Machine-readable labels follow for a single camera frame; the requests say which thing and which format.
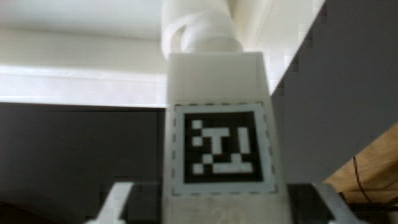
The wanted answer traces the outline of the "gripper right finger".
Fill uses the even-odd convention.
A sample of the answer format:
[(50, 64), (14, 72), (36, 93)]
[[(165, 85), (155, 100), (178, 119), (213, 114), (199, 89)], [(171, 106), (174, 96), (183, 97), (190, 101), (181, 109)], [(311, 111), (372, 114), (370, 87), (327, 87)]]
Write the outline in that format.
[(320, 183), (315, 183), (313, 186), (332, 214), (329, 224), (368, 224), (368, 222), (357, 218), (332, 186)]

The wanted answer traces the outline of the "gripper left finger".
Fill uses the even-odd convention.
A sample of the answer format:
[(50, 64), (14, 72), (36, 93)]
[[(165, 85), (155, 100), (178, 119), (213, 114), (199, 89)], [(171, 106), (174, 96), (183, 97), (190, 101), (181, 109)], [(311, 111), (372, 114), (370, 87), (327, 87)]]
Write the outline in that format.
[(85, 224), (126, 224), (121, 215), (132, 188), (132, 182), (114, 183), (98, 216)]

